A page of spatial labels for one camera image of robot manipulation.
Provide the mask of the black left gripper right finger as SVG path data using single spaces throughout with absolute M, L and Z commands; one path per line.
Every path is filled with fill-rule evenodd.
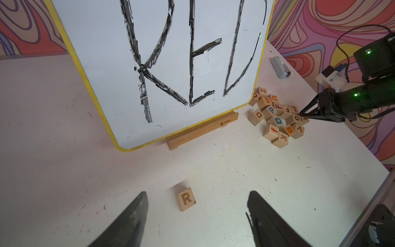
M 309 247 L 283 218 L 258 194 L 251 191 L 246 213 L 257 247 Z

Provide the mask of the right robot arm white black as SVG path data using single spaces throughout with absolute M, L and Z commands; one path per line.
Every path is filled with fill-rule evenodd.
M 330 122 L 355 121 L 363 113 L 395 104 L 395 34 L 387 35 L 354 53 L 362 73 L 362 85 L 345 89 L 350 82 L 350 62 L 328 66 L 316 81 L 324 90 L 300 111 L 300 116 Z

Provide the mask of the wooden block letter R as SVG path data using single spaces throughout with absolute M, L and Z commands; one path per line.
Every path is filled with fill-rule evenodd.
M 177 202 L 181 212 L 196 204 L 196 199 L 190 187 L 177 194 Z

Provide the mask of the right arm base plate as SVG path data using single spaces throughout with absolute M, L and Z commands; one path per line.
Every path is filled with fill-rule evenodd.
M 395 216 L 378 204 L 363 225 L 351 247 L 395 247 Z

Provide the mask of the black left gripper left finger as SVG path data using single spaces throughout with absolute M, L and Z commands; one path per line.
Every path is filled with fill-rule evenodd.
M 91 247 L 139 247 L 149 209 L 148 196 L 142 191 L 91 244 Z

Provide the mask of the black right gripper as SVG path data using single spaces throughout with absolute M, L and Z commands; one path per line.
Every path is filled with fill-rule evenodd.
M 356 121 L 357 116 L 355 113 L 344 113 L 340 109 L 337 97 L 338 93 L 335 89 L 324 89 L 300 111 L 299 115 L 309 119 L 330 122 L 345 122 L 345 120 Z

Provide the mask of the wooden block letter E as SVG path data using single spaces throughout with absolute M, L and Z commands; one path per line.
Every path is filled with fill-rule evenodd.
M 260 97 L 257 101 L 258 108 L 263 111 L 267 107 L 271 106 L 273 103 L 269 97 Z

